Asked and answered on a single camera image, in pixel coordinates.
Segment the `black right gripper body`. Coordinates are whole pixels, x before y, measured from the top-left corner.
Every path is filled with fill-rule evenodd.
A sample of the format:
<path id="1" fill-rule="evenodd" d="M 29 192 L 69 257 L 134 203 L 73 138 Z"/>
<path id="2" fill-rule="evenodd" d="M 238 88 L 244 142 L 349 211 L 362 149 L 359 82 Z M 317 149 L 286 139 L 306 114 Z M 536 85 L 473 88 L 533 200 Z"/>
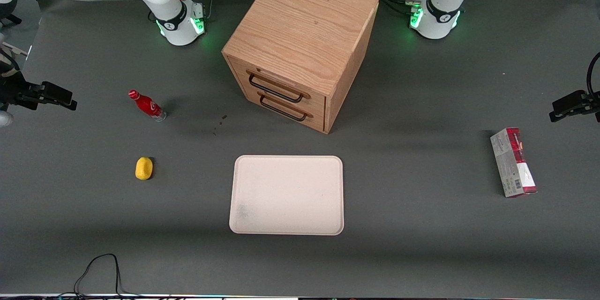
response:
<path id="1" fill-rule="evenodd" d="M 0 109 L 2 112 L 8 112 L 10 105 L 36 110 L 36 103 L 27 103 L 19 98 L 22 93 L 29 91 L 34 85 L 24 79 L 21 71 L 17 70 L 11 61 L 1 59 L 0 75 Z"/>

